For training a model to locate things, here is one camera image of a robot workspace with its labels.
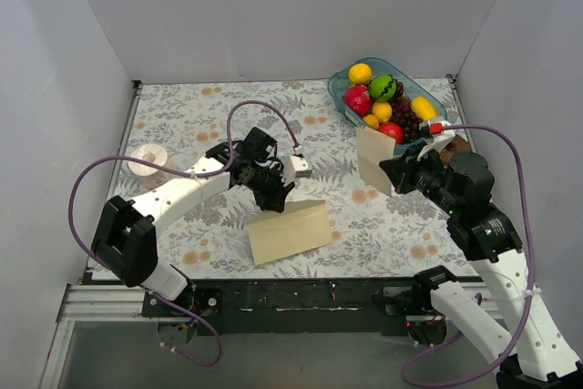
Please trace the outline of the beige paper envelope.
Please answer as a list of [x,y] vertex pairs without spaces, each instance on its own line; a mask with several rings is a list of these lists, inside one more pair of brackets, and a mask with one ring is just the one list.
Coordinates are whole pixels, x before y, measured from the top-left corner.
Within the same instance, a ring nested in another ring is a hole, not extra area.
[[265,211],[249,219],[246,231],[256,265],[332,243],[325,200],[287,202],[283,213]]

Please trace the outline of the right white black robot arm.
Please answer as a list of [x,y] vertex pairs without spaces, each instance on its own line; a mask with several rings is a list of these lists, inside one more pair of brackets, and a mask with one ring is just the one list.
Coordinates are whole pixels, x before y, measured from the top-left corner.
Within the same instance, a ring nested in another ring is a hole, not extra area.
[[460,152],[444,165],[437,152],[406,153],[380,162],[399,194],[415,189],[443,210],[456,246],[479,274],[503,321],[465,295],[443,266],[417,273],[414,307],[438,311],[489,362],[500,388],[579,388],[582,361],[554,323],[534,284],[535,269],[508,216],[490,200],[495,178],[487,161]]

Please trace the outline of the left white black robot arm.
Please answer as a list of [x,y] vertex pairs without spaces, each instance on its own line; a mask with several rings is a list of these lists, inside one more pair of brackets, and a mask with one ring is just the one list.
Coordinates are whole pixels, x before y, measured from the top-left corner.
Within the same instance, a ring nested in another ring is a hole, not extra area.
[[107,201],[91,250],[128,287],[139,286],[162,297],[176,316],[194,303],[194,283],[158,255],[158,238],[194,207],[242,186],[263,211],[283,212],[300,175],[310,172],[303,155],[275,156],[277,142],[259,128],[233,147],[223,142],[209,149],[191,168],[190,177],[174,178],[131,200]]

